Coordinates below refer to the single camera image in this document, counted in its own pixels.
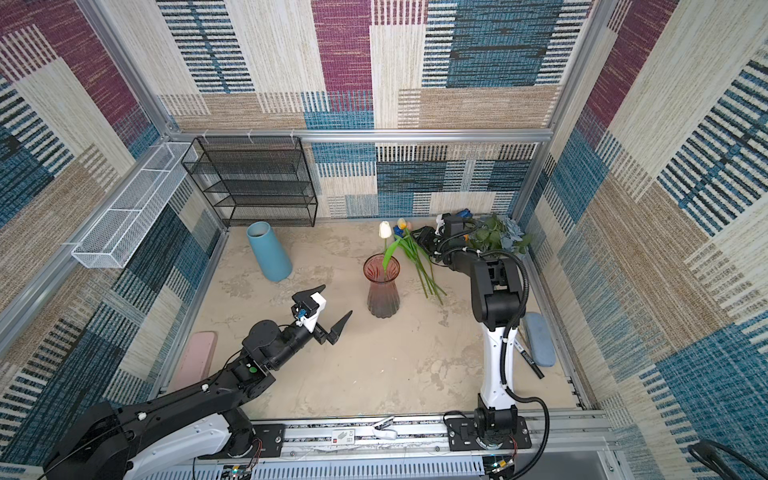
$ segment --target beige table surface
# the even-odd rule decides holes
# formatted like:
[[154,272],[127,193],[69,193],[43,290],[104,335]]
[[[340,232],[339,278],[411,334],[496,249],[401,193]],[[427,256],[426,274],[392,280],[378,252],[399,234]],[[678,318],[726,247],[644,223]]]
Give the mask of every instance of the beige table surface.
[[[369,283],[362,274],[366,258],[384,247],[377,221],[276,227],[293,261],[293,272],[279,283],[260,272],[245,230],[230,230],[193,327],[193,332],[218,333],[211,372],[241,348],[253,324],[262,319],[290,323],[290,297],[297,291],[326,284],[328,303],[319,319],[326,329],[354,311],[335,346],[310,340],[273,373],[275,383],[243,406],[252,419],[433,413],[477,406],[482,332],[472,315],[468,276],[435,267],[435,281],[448,294],[440,305],[434,297],[424,297],[415,267],[399,251],[400,310],[378,319],[367,310]],[[540,311],[533,297],[528,311]],[[540,396],[551,409],[576,407],[559,362],[542,367],[545,377],[540,380],[519,353],[514,355],[519,395]]]

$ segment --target flower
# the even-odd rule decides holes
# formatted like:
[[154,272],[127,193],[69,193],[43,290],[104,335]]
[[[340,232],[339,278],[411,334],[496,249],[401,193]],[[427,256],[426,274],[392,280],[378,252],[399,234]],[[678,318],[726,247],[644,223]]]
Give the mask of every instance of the flower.
[[379,237],[390,238],[392,236],[392,228],[389,226],[389,222],[384,220],[379,224]]

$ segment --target white mesh basket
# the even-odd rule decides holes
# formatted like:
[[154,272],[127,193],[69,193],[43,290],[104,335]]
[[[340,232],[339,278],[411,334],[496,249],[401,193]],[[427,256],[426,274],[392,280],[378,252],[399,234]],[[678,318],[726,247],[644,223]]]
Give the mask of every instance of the white mesh basket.
[[85,234],[72,256],[86,268],[125,268],[184,179],[181,158],[185,153],[197,155],[189,146],[167,142],[158,148]]

